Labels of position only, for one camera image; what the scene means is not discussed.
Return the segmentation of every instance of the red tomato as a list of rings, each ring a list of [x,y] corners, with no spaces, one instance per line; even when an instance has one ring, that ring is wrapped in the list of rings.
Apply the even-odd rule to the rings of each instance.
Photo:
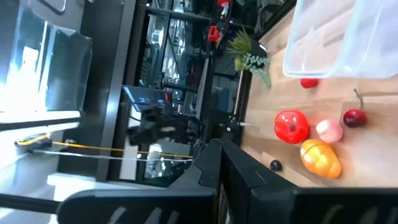
[[[318,84],[317,78],[302,78],[300,84],[303,88],[312,88]]]
[[[307,118],[301,111],[285,110],[276,116],[274,130],[280,140],[297,144],[308,136],[309,126]]]

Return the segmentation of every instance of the red object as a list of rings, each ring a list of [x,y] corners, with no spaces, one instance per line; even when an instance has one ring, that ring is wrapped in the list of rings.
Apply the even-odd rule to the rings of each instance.
[[[217,42],[220,37],[220,32],[217,29],[217,26],[211,26],[209,29],[209,36],[207,37],[210,42]]]
[[[312,88],[318,85],[317,78],[302,78],[300,84],[303,88]]]
[[[299,110],[281,111],[275,118],[274,131],[280,140],[297,144],[308,136],[307,118]]]
[[[350,109],[344,114],[343,116],[344,124],[349,128],[357,128],[360,126],[364,126],[366,124],[366,121],[368,120],[366,118],[365,111],[363,110],[364,109],[363,99],[361,95],[359,95],[356,89],[354,89],[354,92],[356,93],[356,96],[359,98],[361,106],[359,109],[357,108]]]
[[[231,0],[217,0],[217,6],[223,6],[224,3],[230,3]]]

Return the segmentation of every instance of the yellow cable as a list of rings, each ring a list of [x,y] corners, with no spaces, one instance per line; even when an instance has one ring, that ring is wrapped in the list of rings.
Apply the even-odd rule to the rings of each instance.
[[[31,139],[31,140],[28,140],[28,141],[17,141],[17,143],[18,143],[18,145],[20,145],[20,146],[28,146],[28,145],[30,145],[30,144],[33,144],[33,143],[38,142],[38,141],[40,141],[40,140],[43,140],[43,139],[45,139],[45,138],[47,138],[47,135],[46,135],[46,134],[43,134],[43,135],[41,135],[41,136],[39,136],[39,137],[33,138],[33,139]]]
[[[18,145],[20,146],[28,146],[30,144],[33,144],[35,142],[38,142],[40,140],[43,140],[47,138],[46,134],[43,134],[39,137],[33,138],[31,140],[28,141],[17,141]],[[81,145],[81,144],[74,144],[74,143],[65,143],[65,142],[55,142],[53,141],[52,144],[56,144],[56,145],[61,145],[61,146],[70,146],[70,147],[78,147],[81,149],[98,149],[98,150],[108,150],[108,151],[117,151],[117,152],[124,152],[124,149],[115,149],[115,148],[110,148],[110,147],[98,147],[98,146],[85,146],[85,145]],[[142,154],[148,154],[149,152],[144,152],[144,151],[138,151],[138,153],[142,153]],[[193,158],[193,156],[185,156],[185,155],[179,155],[179,154],[169,154],[169,153],[163,153],[160,152],[162,155],[164,156],[178,156],[178,157],[182,157],[182,158]]]

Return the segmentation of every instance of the red cherry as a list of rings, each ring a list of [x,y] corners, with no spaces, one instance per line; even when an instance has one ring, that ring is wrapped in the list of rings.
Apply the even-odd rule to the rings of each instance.
[[[359,98],[359,100],[361,102],[361,107],[360,107],[360,109],[356,109],[356,108],[350,109],[344,113],[343,121],[344,121],[344,124],[349,128],[357,128],[360,126],[364,126],[366,124],[366,121],[368,120],[366,118],[366,114],[363,110],[363,108],[364,108],[363,99],[359,95],[359,93],[357,92],[356,89],[354,89],[354,92],[356,93],[356,96]]]
[[[303,88],[312,88],[318,85],[317,78],[302,78],[300,84]]]

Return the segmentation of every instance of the pink peach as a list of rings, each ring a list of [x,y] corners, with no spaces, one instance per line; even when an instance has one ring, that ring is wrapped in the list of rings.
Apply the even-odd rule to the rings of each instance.
[[[316,126],[319,138],[327,143],[337,142],[343,137],[343,128],[338,121],[326,119]]]

